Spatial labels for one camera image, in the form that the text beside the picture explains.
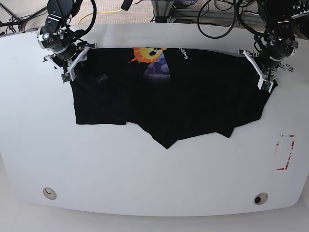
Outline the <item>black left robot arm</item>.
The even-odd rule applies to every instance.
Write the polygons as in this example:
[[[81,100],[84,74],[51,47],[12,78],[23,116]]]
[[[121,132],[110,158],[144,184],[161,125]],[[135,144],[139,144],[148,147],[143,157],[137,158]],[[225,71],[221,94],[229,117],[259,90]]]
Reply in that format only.
[[[258,0],[260,18],[265,23],[265,31],[259,33],[246,25],[237,14],[241,24],[254,34],[256,52],[238,50],[253,65],[259,75],[258,88],[271,92],[274,81],[282,71],[293,71],[293,67],[282,63],[285,58],[295,55],[298,49],[298,37],[293,33],[291,0]]]

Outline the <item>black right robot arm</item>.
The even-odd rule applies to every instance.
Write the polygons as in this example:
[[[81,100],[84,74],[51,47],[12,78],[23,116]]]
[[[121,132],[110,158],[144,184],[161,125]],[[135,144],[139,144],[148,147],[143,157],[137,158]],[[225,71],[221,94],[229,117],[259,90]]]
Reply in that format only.
[[[52,52],[43,58],[49,61],[56,69],[62,69],[62,81],[72,82],[76,78],[75,67],[80,62],[87,60],[90,49],[97,48],[96,43],[88,43],[82,40],[91,31],[97,16],[95,1],[91,1],[93,7],[92,20],[87,29],[73,31],[70,22],[75,17],[82,5],[81,0],[50,0],[47,4],[48,17],[43,27],[37,31],[37,41],[42,49]]]

